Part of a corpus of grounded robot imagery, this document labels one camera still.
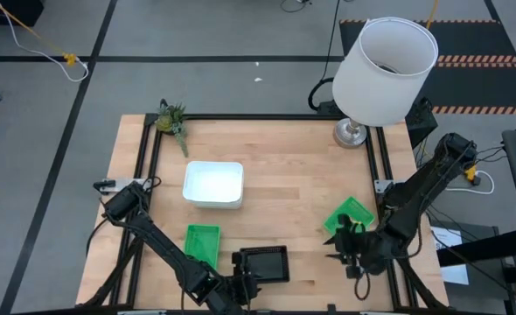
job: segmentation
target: green tray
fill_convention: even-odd
[[[190,224],[186,229],[185,254],[217,269],[220,253],[220,226]]]
[[[367,230],[374,221],[374,215],[355,198],[350,197],[344,201],[344,203],[339,205],[336,211],[334,211],[324,222],[324,228],[330,232],[331,235],[336,234],[336,228],[340,228],[338,223],[338,215],[340,214],[347,214],[352,218],[352,221],[363,223]],[[356,231],[363,232],[360,227],[357,227]]]

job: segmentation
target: black tray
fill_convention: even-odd
[[[253,274],[258,284],[276,284],[289,281],[289,261],[286,246],[241,248],[248,255]]]

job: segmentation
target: gray floor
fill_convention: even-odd
[[[108,0],[45,3],[35,30],[72,53],[89,55]],[[494,3],[516,48],[516,1]],[[339,16],[425,19],[431,4],[427,0],[355,0],[342,2]],[[278,5],[277,0],[119,0],[101,55],[324,55],[335,2],[314,1],[295,14],[281,12]],[[441,1],[436,18],[490,16],[483,0],[447,0]],[[22,30],[17,33],[24,45],[48,49]],[[334,54],[341,54],[336,36]],[[9,29],[3,26],[0,55],[28,55],[13,45]],[[306,113],[306,97],[323,66],[312,62],[98,63],[13,311],[73,305],[98,202],[90,186],[107,172],[120,115],[154,111],[162,97],[183,102],[194,113]],[[329,73],[336,66],[331,64]],[[80,70],[74,69],[73,75],[80,77]],[[0,303],[77,88],[53,64],[0,63],[0,89],[5,96],[0,103]],[[329,91],[323,90],[318,99],[328,96]],[[455,130],[483,149],[499,143],[500,131],[516,128],[516,115],[439,115],[437,120],[440,127],[428,148],[443,133]],[[501,232],[515,229],[516,195],[508,164],[503,160],[482,164],[480,169],[495,179],[492,196],[447,192],[439,197],[437,207],[458,221],[497,225]],[[463,308],[503,310],[501,303],[455,297],[454,292],[450,300]]]

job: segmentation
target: paper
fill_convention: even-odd
[[[431,227],[433,233],[435,233],[436,237],[439,241],[445,243],[447,246],[455,246],[462,244],[462,237],[460,237],[460,231],[441,227]],[[435,246],[438,249],[444,249],[445,247],[435,238],[433,238],[435,242]],[[443,276],[443,280],[448,283],[453,284],[464,284],[468,285],[468,271],[466,270],[466,265],[457,265],[457,266],[449,266],[441,268],[441,275]]]

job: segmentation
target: wooden table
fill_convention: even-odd
[[[163,184],[155,188],[150,215],[182,249],[186,226],[191,223],[221,226],[218,270],[231,275],[231,253],[240,248],[287,245],[290,282],[261,285],[253,309],[325,311],[389,311],[387,275],[372,276],[366,301],[353,295],[354,280],[345,278],[345,266],[324,255],[330,236],[324,220],[350,195],[376,215],[373,186],[365,146],[345,150],[332,139],[334,121],[189,121],[189,158],[184,158],[174,137],[164,136],[157,165]],[[108,177],[131,178],[143,129],[143,115],[124,115],[118,130]],[[415,161],[405,123],[385,128],[394,177],[407,179]],[[382,163],[374,137],[380,177]],[[149,169],[151,149],[144,170]],[[192,160],[236,161],[244,166],[244,197],[239,210],[197,209],[182,197],[186,164]],[[122,229],[105,225],[94,237],[77,302],[89,299],[115,266]],[[436,249],[427,218],[422,220],[421,253],[411,259],[414,269],[435,296],[447,304]],[[417,248],[417,241],[410,252]],[[403,276],[396,265],[401,302],[407,305]],[[129,271],[122,282],[121,301]],[[359,291],[363,292],[362,281]],[[172,269],[145,246],[135,307],[178,309],[180,288]],[[185,309],[197,306],[186,299]]]

